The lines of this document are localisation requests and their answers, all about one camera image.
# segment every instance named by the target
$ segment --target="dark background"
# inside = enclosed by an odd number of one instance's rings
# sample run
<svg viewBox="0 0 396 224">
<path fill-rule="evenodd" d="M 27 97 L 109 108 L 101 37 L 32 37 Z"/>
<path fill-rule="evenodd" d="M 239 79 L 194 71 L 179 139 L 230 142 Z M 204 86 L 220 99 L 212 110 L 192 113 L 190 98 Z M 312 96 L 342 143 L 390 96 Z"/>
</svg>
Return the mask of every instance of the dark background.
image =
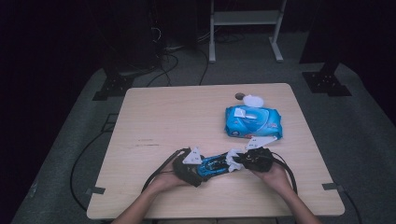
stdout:
<svg viewBox="0 0 396 224">
<path fill-rule="evenodd" d="M 217 8 L 227 4 L 216 1 Z M 276 6 L 276 1 L 252 0 L 238 2 L 235 9 Z M 131 63 L 131 70 L 155 66 L 161 46 L 153 44 L 150 26 L 193 46 L 196 32 L 208 29 L 209 9 L 207 0 L 4 1 L 3 222 L 13 218 L 91 75 L 108 62 Z M 281 32 L 311 30 L 302 63 L 322 63 L 336 53 L 395 122 L 395 9 L 391 1 L 289 0 Z"/>
</svg>

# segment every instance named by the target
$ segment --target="wooden table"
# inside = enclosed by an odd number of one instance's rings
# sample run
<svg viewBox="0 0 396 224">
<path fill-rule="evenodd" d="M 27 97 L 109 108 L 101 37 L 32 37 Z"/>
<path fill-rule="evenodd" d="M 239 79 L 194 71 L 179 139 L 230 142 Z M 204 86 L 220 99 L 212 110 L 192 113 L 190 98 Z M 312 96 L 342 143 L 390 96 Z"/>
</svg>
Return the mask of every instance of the wooden table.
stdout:
<svg viewBox="0 0 396 224">
<path fill-rule="evenodd" d="M 240 105 L 237 92 L 259 95 L 282 116 L 284 137 L 270 145 L 294 172 L 300 197 L 314 214 L 342 215 L 332 183 L 304 115 L 288 84 L 247 84 L 130 89 L 96 182 L 89 218 L 115 218 L 139 195 L 147 178 L 177 149 L 199 147 L 206 157 L 245 148 L 248 139 L 224 132 L 225 108 Z M 200 187 L 161 194 L 146 218 L 282 217 L 289 208 L 248 170 L 213 177 Z"/>
</svg>

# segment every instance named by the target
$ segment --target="gray carpet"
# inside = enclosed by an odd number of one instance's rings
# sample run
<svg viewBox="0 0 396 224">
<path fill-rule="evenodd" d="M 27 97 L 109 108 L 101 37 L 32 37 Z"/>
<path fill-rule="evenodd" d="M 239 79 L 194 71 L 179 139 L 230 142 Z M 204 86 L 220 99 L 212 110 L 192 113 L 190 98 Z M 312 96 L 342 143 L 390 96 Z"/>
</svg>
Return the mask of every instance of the gray carpet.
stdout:
<svg viewBox="0 0 396 224">
<path fill-rule="evenodd" d="M 202 85 L 242 83 L 289 83 L 303 110 L 318 148 L 335 182 L 347 189 L 359 208 L 363 223 L 394 223 L 396 220 L 396 130 L 359 76 L 344 65 L 336 70 L 352 96 L 329 97 L 311 93 L 302 72 L 318 71 L 322 64 L 299 64 L 307 33 L 280 34 L 278 45 L 285 59 L 275 61 L 269 34 L 245 35 L 233 44 L 217 44 L 217 61 L 208 66 Z M 206 55 L 208 45 L 200 46 Z M 198 85 L 205 71 L 201 51 L 172 53 L 178 65 L 168 73 L 172 86 Z M 175 59 L 164 57 L 163 68 Z M 145 87 L 162 71 L 138 77 L 134 87 Z M 69 189 L 74 162 L 83 148 L 101 132 L 109 113 L 118 113 L 122 97 L 92 101 L 106 76 L 92 74 L 82 91 L 13 223 L 100 223 L 89 220 L 73 200 Z M 166 86 L 165 76 L 151 86 Z M 81 156 L 73 177 L 77 197 L 87 206 L 87 189 L 94 186 L 111 133 L 103 133 Z M 340 217 L 321 217 L 324 223 L 358 223 L 350 201 L 340 193 L 346 212 Z M 293 223 L 282 217 L 279 223 Z"/>
</svg>

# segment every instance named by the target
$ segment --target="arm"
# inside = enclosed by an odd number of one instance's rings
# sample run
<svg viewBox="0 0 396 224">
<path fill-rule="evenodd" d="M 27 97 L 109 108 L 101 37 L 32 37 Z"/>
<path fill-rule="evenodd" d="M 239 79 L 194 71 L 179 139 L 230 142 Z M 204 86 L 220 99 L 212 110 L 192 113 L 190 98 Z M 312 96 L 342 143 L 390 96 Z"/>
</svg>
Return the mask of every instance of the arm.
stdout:
<svg viewBox="0 0 396 224">
<path fill-rule="evenodd" d="M 189 184 L 180 180 L 172 172 L 172 162 L 169 162 L 168 165 L 163 168 L 163 171 L 152 180 L 146 190 L 143 191 L 112 223 L 140 223 L 158 194 L 181 185 Z"/>
<path fill-rule="evenodd" d="M 267 173 L 256 171 L 252 171 L 252 173 L 279 194 L 293 213 L 297 223 L 321 223 L 293 191 L 285 170 L 279 164 L 274 163 L 271 170 Z"/>
</svg>

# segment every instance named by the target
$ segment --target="white cloth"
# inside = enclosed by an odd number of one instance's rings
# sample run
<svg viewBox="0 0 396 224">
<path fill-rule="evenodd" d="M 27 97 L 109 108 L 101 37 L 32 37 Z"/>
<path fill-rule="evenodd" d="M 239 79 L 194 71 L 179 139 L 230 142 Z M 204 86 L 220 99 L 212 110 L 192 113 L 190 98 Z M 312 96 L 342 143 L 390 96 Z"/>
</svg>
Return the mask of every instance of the white cloth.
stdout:
<svg viewBox="0 0 396 224">
<path fill-rule="evenodd" d="M 228 151 L 225 160 L 227 161 L 227 164 L 230 166 L 228 167 L 228 171 L 232 172 L 234 170 L 241 170 L 242 168 L 245 168 L 245 166 L 241 163 L 238 163 L 233 160 L 233 157 L 239 157 L 236 153 L 244 153 L 242 149 L 239 148 L 232 148 L 230 151 Z"/>
</svg>

